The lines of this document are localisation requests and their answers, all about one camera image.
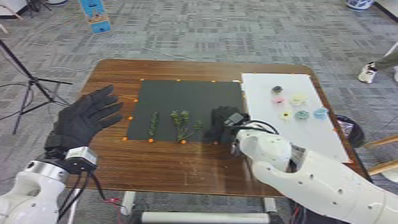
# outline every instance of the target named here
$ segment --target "yellow object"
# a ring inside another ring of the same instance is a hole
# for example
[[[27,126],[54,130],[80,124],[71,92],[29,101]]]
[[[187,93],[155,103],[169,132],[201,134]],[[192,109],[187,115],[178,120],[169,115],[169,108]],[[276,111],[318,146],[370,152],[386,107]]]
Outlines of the yellow object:
[[[292,113],[292,111],[285,111],[283,113],[281,113],[281,119],[285,120],[285,121],[288,121],[290,119],[292,119],[292,116],[294,116],[294,113]]]
[[[308,96],[304,94],[295,94],[290,100],[292,105],[301,106],[306,103]]]

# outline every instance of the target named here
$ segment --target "white board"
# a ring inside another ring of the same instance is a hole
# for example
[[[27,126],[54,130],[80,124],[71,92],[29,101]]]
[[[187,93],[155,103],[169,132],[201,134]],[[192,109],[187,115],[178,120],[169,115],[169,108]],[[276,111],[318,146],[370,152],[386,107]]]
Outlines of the white board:
[[[313,116],[313,111],[324,107],[324,104],[310,75],[247,73],[242,74],[242,80],[251,119],[272,124],[294,145],[315,150],[340,162],[350,162],[331,118],[320,120]],[[276,86],[283,87],[279,96],[285,98],[285,102],[281,104],[272,102],[276,98],[272,88]],[[290,103],[297,94],[308,96],[301,106]],[[308,120],[295,118],[295,112],[301,110],[310,112]],[[292,111],[294,117],[286,121],[281,119],[281,114],[288,111]]]

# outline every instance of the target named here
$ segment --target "gray floor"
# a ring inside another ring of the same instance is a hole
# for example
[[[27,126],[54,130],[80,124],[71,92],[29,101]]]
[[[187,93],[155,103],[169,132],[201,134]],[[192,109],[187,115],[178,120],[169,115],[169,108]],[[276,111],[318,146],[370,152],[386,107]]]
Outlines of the gray floor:
[[[61,95],[73,101],[93,67],[103,58],[192,60],[308,65],[322,81],[338,114],[363,125],[372,140],[397,134],[398,84],[393,71],[381,72],[375,83],[356,80],[366,62],[382,57],[398,40],[398,26],[381,10],[347,9],[343,0],[121,0],[105,1],[112,32],[93,35],[79,3],[43,10],[25,21],[2,21],[0,33],[22,61],[43,78],[73,82]],[[0,85],[25,82],[23,75],[0,60]],[[0,88],[0,116],[18,110],[23,88]],[[43,97],[36,91],[36,104]],[[18,135],[15,118],[0,122],[0,180],[13,177],[43,151],[59,106],[23,117]],[[377,151],[359,149],[366,166],[397,158],[397,145]],[[379,175],[381,187],[398,193],[398,185]],[[7,192],[13,179],[0,182]],[[256,198],[139,195],[144,209],[173,211],[262,211]],[[89,191],[80,203],[77,223],[118,223],[114,208]]]

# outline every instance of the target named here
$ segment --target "chair leg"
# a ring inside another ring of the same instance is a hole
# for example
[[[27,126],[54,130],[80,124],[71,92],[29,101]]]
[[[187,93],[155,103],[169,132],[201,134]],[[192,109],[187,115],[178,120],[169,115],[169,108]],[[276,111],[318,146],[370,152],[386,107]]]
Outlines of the chair leg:
[[[7,29],[6,29],[4,25],[2,25],[2,23],[0,23],[0,29],[2,29],[4,33],[9,34],[9,31],[7,31]]]
[[[18,18],[20,20],[23,20],[22,16],[20,16],[18,13],[15,12],[15,10],[9,8],[9,6],[7,6],[7,5],[0,5],[0,6],[9,10],[9,12],[11,12],[11,14],[16,16],[16,18]]]
[[[372,169],[368,170],[370,175],[375,175],[386,171],[389,171],[391,169],[398,168],[398,160],[379,164],[375,167],[372,167]]]
[[[370,142],[366,145],[365,145],[365,148],[372,149],[375,148],[377,146],[382,146],[393,142],[398,142],[398,135],[384,138],[382,140],[375,141],[375,142]]]

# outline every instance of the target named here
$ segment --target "tripod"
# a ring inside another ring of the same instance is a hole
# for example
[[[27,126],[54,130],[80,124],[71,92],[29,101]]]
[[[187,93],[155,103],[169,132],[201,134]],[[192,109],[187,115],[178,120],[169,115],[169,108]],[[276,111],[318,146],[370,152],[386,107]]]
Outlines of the tripod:
[[[57,100],[55,99],[59,99],[64,104],[70,104],[68,101],[59,96],[57,91],[59,91],[61,84],[71,85],[71,83],[70,82],[55,81],[55,80],[50,80],[50,79],[39,79],[39,78],[36,78],[34,75],[31,74],[31,72],[29,72],[29,70],[27,70],[23,64],[22,64],[22,61],[18,60],[16,55],[15,55],[15,53],[13,53],[13,51],[11,51],[11,49],[9,49],[9,47],[7,47],[7,45],[6,45],[6,43],[4,43],[2,40],[0,40],[0,46],[4,48],[4,51],[6,51],[6,53],[7,53],[9,57],[11,57],[16,65],[18,65],[18,67],[20,67],[20,69],[22,69],[27,77],[29,77],[27,92],[25,92],[25,96],[23,96],[22,109],[18,111],[18,118],[16,118],[15,130],[13,130],[13,134],[16,134],[16,130],[18,130],[18,126],[20,126],[23,114],[27,114],[29,112],[32,112],[36,109],[39,109],[50,103],[57,103]],[[55,83],[57,84],[54,91],[47,88],[47,86],[41,84],[41,82],[50,82],[50,83]],[[43,93],[43,95],[47,97],[47,102],[41,103],[38,106],[34,106],[31,109],[27,109],[25,108],[27,107],[25,105],[27,105],[29,92],[32,90],[32,86],[38,87],[38,89],[39,89],[39,91],[41,91],[41,93]]]

